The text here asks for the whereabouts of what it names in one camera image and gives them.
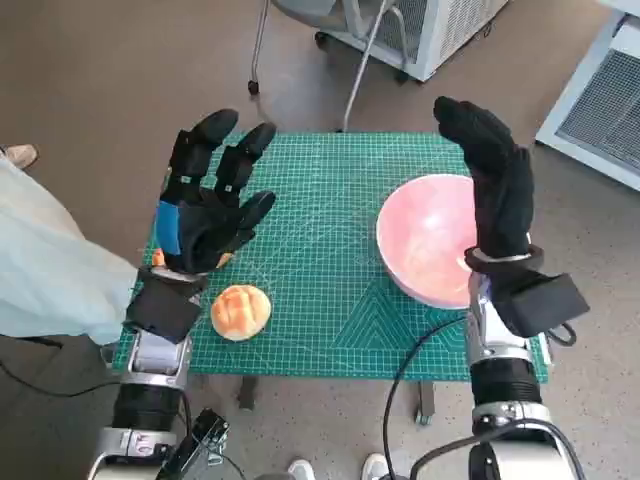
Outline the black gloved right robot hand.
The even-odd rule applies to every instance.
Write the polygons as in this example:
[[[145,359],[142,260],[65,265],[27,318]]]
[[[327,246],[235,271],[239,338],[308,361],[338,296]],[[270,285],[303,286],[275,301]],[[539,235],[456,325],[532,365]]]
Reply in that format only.
[[[491,111],[440,96],[433,114],[441,136],[463,150],[474,184],[477,247],[494,259],[529,253],[534,183],[529,151]]]

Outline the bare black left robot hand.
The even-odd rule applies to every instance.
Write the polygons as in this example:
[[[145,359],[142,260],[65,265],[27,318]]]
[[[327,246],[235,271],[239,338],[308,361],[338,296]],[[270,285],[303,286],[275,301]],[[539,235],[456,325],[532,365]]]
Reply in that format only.
[[[214,151],[237,121],[237,111],[222,109],[177,135],[155,216],[156,240],[172,271],[205,274],[218,268],[226,255],[254,238],[255,227],[276,201],[272,191],[240,201],[255,163],[276,134],[276,126],[269,122],[227,146],[215,171],[214,187],[201,185]]]

